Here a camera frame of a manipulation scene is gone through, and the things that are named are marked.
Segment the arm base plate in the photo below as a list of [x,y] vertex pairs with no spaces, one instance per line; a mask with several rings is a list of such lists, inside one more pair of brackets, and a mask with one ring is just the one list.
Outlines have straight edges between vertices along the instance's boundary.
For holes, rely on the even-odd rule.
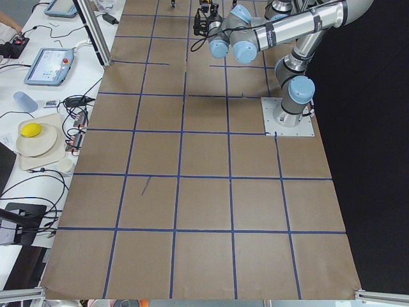
[[314,137],[311,116],[307,106],[300,114],[287,113],[281,104],[280,97],[262,97],[261,105],[265,134],[267,136]]

